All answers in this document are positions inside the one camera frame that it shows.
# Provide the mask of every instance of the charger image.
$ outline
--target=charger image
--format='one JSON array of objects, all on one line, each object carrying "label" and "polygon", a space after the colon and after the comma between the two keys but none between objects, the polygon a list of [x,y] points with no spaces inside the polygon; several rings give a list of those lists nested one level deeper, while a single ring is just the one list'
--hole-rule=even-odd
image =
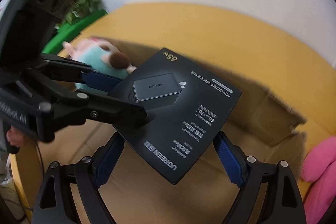
[{"label": "charger image", "polygon": [[136,80],[128,92],[131,102],[140,103],[145,109],[175,103],[182,89],[172,73]]}]

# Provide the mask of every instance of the green plant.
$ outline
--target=green plant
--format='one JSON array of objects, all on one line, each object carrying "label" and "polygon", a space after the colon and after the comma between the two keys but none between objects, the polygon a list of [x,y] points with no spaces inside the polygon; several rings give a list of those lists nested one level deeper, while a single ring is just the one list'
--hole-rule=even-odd
[{"label": "green plant", "polygon": [[73,25],[100,8],[101,0],[77,0],[73,10],[66,15],[61,25],[65,23]]}]

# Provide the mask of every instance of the stuffed animal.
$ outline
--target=stuffed animal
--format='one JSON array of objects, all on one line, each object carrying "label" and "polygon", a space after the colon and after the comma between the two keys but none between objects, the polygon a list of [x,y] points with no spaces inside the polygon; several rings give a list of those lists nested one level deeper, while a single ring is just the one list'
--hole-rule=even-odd
[{"label": "stuffed animal", "polygon": [[317,224],[336,197],[336,137],[314,147],[304,160],[301,177],[315,182],[304,203],[307,224]]},{"label": "stuffed animal", "polygon": [[[86,63],[100,73],[125,79],[136,67],[131,65],[130,59],[120,52],[117,47],[103,38],[90,37],[83,39],[73,48],[68,42],[63,42],[71,59]],[[75,83],[76,88],[100,92],[86,84]]]}]

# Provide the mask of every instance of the teal plush toy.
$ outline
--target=teal plush toy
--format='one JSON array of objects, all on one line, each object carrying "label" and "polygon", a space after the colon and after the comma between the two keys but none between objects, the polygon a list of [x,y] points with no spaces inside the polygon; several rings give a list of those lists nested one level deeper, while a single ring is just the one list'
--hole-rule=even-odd
[{"label": "teal plush toy", "polygon": [[[102,38],[84,39],[75,48],[70,43],[63,42],[63,47],[68,51],[71,59],[88,64],[100,73],[109,76],[125,79],[136,69],[125,54]],[[75,86],[77,89],[107,94],[107,92],[90,88],[86,84],[75,83]]]}]

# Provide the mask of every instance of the pink plush toy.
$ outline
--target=pink plush toy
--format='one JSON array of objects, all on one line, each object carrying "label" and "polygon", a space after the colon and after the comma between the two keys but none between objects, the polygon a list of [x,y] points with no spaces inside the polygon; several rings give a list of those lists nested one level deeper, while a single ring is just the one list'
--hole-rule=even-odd
[{"label": "pink plush toy", "polygon": [[68,42],[63,42],[63,47],[67,50],[71,59],[83,62],[81,58],[92,47],[101,47],[106,51],[106,54],[100,56],[100,59],[107,65],[112,66],[115,69],[126,69],[128,74],[131,74],[136,67],[131,65],[129,58],[121,53],[118,48],[112,45],[110,42],[99,37],[89,37],[81,40],[78,45],[73,48]]},{"label": "pink plush toy", "polygon": [[336,196],[336,137],[314,147],[302,167],[301,177],[315,182],[304,203],[307,224],[316,224]]}]

